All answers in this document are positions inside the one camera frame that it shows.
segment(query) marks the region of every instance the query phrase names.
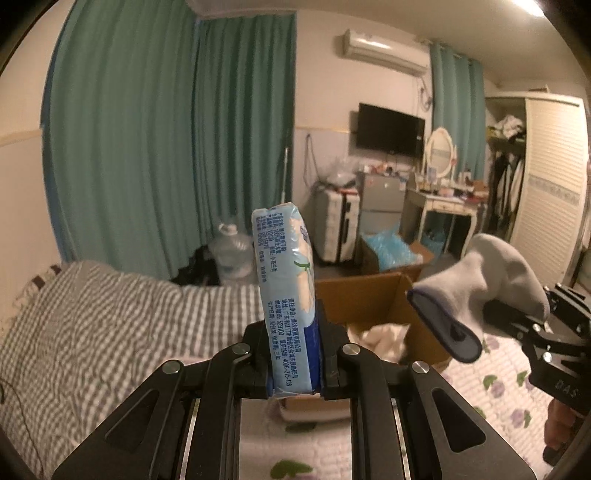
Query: white suitcase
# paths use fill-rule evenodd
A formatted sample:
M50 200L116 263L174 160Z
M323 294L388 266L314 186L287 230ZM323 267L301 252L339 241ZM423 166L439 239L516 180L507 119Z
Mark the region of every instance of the white suitcase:
M352 260L355 253L359 195L321 190L316 193L316 218L312 239L325 262Z

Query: human hand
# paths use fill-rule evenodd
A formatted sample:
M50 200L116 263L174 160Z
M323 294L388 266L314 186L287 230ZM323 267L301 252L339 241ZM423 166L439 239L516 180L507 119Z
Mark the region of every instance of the human hand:
M560 450L573 434L572 428L578 414L563 403L553 399L548 405L548 420L544 425L544 443L552 450Z

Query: ceiling light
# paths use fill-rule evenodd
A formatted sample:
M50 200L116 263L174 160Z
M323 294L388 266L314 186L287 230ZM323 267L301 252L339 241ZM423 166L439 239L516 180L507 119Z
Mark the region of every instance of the ceiling light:
M535 2L535 0L513 0L513 3L515 5L518 5L523 10L528 12L530 15L533 15L534 17L543 17L544 16L544 12L542 12L542 9Z

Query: teal curtain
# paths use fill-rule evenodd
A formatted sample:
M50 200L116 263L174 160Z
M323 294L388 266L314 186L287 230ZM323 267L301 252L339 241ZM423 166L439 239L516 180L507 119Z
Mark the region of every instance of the teal curtain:
M296 17L206 20L197 31L196 203L200 230L211 236L229 218L250 228L254 209L281 199L293 138Z
M183 0L74 4L42 118L59 194L50 209L73 258L171 278L203 243L191 130L195 22Z
M484 75L480 62L438 43L431 45L433 130L445 127L457 145L456 174L469 169L482 180L486 119Z

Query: floral bedsheet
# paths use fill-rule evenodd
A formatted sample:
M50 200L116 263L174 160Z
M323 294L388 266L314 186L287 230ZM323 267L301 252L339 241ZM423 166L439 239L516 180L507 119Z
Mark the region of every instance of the floral bedsheet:
M551 469L542 460L550 397L529 383L516 341L485 336L483 347L475 363L452 361L443 376L543 479ZM351 478L349 420L286 424L278 411L276 401L243 403L241 480Z

